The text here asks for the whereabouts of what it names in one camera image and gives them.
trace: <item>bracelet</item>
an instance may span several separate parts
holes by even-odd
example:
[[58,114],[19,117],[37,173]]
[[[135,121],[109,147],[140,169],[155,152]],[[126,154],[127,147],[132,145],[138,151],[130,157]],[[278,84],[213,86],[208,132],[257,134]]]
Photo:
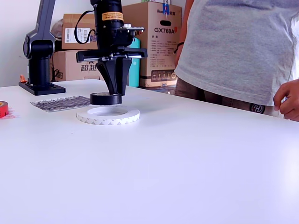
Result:
[[181,42],[181,43],[178,44],[177,49],[174,51],[174,54],[177,53],[179,46],[183,45],[184,43],[185,43],[185,42]]

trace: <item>gray t-shirt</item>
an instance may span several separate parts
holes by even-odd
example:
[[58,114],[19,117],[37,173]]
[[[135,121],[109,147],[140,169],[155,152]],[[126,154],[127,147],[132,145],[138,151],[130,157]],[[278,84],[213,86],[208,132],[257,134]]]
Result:
[[225,97],[272,106],[299,77],[299,0],[195,0],[175,72]]

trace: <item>hand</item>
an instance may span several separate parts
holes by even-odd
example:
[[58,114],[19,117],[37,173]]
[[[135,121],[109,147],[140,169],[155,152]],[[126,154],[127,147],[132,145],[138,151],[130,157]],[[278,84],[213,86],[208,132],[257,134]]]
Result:
[[182,53],[182,50],[183,50],[183,46],[184,45],[179,46],[178,47],[178,51],[176,52],[176,59],[175,59],[175,62],[174,62],[174,64],[175,64],[176,67],[178,65],[179,57],[181,56],[181,53]]
[[274,105],[286,119],[299,121],[299,80],[283,84],[274,97]]

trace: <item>double-sided tape roll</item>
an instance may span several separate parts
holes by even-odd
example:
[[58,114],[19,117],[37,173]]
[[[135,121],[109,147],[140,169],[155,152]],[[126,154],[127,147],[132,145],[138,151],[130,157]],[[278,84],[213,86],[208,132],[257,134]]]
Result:
[[77,112],[77,119],[91,125],[124,125],[137,121],[140,111],[122,105],[93,107]]
[[0,118],[8,115],[8,103],[0,101]]

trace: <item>orange label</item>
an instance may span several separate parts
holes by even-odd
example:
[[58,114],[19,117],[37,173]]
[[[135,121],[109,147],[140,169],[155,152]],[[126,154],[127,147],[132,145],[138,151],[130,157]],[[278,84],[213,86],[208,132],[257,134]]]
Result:
[[110,12],[110,13],[103,13],[102,20],[122,20],[123,21],[123,14],[119,12]]

